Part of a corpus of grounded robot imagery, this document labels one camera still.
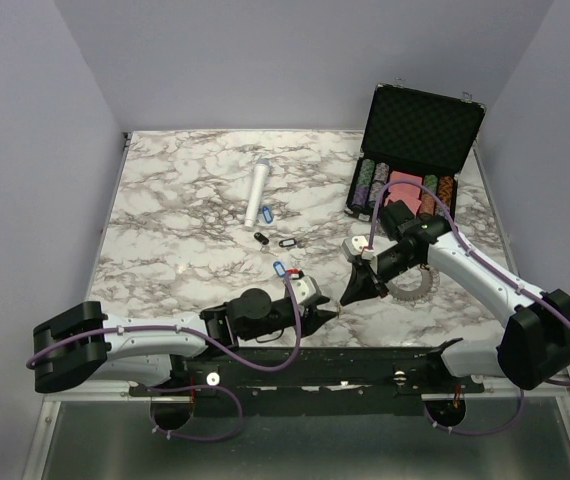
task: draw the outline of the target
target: gray wall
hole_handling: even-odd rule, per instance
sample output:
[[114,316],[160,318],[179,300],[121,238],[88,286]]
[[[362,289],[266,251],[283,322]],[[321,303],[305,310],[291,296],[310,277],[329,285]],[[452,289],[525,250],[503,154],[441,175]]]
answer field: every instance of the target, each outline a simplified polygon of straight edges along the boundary
[[82,300],[122,137],[51,0],[0,0],[0,479],[41,401],[31,329]]
[[363,128],[378,82],[492,104],[552,0],[55,0],[128,129]]
[[570,0],[552,6],[481,146],[522,274],[570,292]]

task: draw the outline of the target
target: black bracket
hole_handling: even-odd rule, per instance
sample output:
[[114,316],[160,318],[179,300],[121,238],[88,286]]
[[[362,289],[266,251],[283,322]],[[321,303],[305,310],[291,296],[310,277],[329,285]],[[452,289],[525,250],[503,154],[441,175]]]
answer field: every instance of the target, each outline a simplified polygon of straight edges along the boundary
[[[570,321],[567,293],[555,290],[543,300]],[[498,363],[512,383],[532,390],[570,366],[570,331],[537,303],[520,307],[505,328]]]
[[[83,302],[34,328],[34,353],[67,337],[102,328],[100,302]],[[40,360],[34,369],[35,390],[53,393],[77,387],[107,360],[111,345],[103,335],[73,342]]]
[[[453,394],[457,386],[463,394],[484,391],[483,386],[470,377],[454,378],[447,371],[434,369],[432,357],[437,350],[431,347],[302,348],[296,361],[278,375],[249,369],[227,356],[181,359],[173,362],[173,380],[161,388],[206,384],[207,376],[216,372],[220,385],[240,399],[245,416],[419,416],[423,414],[423,394]],[[238,353],[254,363],[278,365],[291,354],[291,349],[244,347]],[[130,395],[164,394],[138,387],[130,389]],[[236,414],[229,399],[216,391],[197,391],[193,400],[196,417]],[[170,407],[162,402],[162,405],[165,407],[158,412],[157,420],[163,428],[176,428],[192,408],[189,403]]]

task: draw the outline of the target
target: metal bolt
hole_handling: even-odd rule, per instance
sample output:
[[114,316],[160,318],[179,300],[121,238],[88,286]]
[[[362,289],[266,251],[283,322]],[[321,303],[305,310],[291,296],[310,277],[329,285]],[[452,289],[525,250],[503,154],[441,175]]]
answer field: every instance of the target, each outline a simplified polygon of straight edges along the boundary
[[206,378],[208,385],[218,385],[221,383],[221,377],[218,375],[217,372],[210,372]]
[[397,385],[401,386],[401,385],[405,385],[405,380],[407,380],[407,377],[405,376],[405,372],[402,370],[397,370],[394,373],[394,381],[396,382]]

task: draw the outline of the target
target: key tag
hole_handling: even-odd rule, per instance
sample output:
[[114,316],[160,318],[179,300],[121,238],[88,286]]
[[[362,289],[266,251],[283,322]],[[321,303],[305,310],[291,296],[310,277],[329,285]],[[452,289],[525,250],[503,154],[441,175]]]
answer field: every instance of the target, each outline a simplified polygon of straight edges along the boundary
[[274,216],[268,206],[263,207],[261,212],[263,213],[263,220],[265,220],[265,223],[269,224],[274,221]]
[[281,248],[292,248],[295,247],[297,244],[297,241],[295,238],[287,238],[285,240],[281,240],[280,242],[278,242],[278,246]]
[[276,272],[276,275],[278,275],[281,278],[283,278],[285,276],[285,273],[287,272],[283,264],[278,260],[274,262],[274,271]]

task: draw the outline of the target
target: poker chip stack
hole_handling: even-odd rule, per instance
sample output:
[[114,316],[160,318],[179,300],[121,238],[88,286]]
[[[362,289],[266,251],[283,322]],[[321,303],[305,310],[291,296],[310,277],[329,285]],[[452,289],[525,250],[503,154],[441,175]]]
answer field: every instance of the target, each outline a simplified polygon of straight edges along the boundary
[[374,208],[376,204],[376,197],[378,193],[387,183],[387,177],[389,175],[389,166],[386,163],[379,163],[374,169],[374,178],[372,180],[372,188],[369,191],[369,198],[367,200],[367,205],[370,208]]
[[[440,199],[441,202],[445,204],[448,212],[452,206],[453,195],[454,179],[452,177],[441,177],[441,179],[438,181],[438,191],[436,192],[436,196]],[[436,209],[436,215],[443,215],[441,207],[438,207]]]
[[365,207],[365,202],[367,202],[367,194],[369,193],[369,186],[373,175],[374,160],[366,158],[363,160],[363,163],[361,163],[361,170],[358,174],[358,179],[356,180],[356,188],[354,189],[354,195],[352,197],[352,208]]
[[[438,178],[436,175],[426,175],[423,179],[423,186],[427,187],[430,191],[436,193],[438,187]],[[436,201],[426,192],[421,195],[421,206],[418,209],[418,217],[426,219],[434,216],[436,209]]]

